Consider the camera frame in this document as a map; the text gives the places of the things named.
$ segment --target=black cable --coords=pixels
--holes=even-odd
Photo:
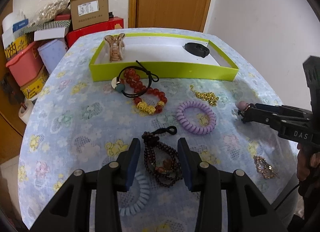
[[[297,184],[292,190],[289,191],[289,193],[283,198],[283,200],[278,204],[278,206],[275,207],[275,210],[277,210],[277,209],[280,207],[280,205],[287,199],[287,197],[289,197],[289,195],[290,195],[295,189],[297,189],[297,188],[299,187],[299,185],[300,185],[300,184]]]
[[[149,79],[149,83],[148,83],[148,87],[146,88],[146,90],[143,90],[137,94],[128,94],[126,92],[124,92],[124,90],[122,91],[122,94],[125,95],[127,98],[137,98],[137,97],[140,97],[142,96],[144,93],[147,92],[148,88],[150,88],[151,86],[151,83],[152,82],[158,82],[159,81],[159,77],[153,73],[151,73],[150,71],[148,71],[145,67],[143,67],[143,65],[136,61],[137,64],[139,64],[141,67],[138,67],[138,66],[128,66],[128,67],[125,67],[124,69],[122,69],[122,71],[120,71],[119,73],[119,76],[117,77],[117,84],[120,83],[120,76],[121,76],[121,73],[126,70],[126,69],[136,69],[136,70],[141,70],[143,72],[145,72],[145,74],[148,75],[148,79]]]

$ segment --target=silver bolt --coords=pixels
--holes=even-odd
[[[74,175],[74,176],[80,176],[80,175],[82,175],[82,173],[83,173],[82,170],[77,169],[77,170],[75,170],[75,171],[73,172],[73,175]]]
[[[242,177],[244,176],[244,171],[242,171],[241,169],[238,169],[236,170],[236,175]]]
[[[111,163],[109,163],[109,166],[111,168],[117,168],[119,166],[119,163],[118,162],[111,162]]]
[[[208,168],[209,167],[209,164],[207,162],[201,162],[199,165],[201,168]]]

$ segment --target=brown beaded necklace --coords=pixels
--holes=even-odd
[[[167,128],[159,128],[154,132],[143,133],[142,139],[145,144],[144,165],[147,172],[154,176],[159,185],[163,187],[171,187],[178,180],[182,179],[182,171],[177,151],[160,142],[159,137],[155,136],[156,134],[163,134],[165,132],[174,135],[177,133],[177,128],[172,125]],[[153,149],[154,147],[164,151],[170,156],[169,159],[165,159],[163,161],[163,166],[161,167],[156,166],[156,154]]]

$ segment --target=pink plastic bin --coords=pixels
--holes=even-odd
[[[30,43],[5,65],[20,87],[37,77],[43,62],[38,52],[42,42]]]

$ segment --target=light blue bin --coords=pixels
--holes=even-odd
[[[67,46],[64,38],[54,39],[38,48],[39,54],[43,60],[49,74],[53,72],[60,60],[67,52]]]

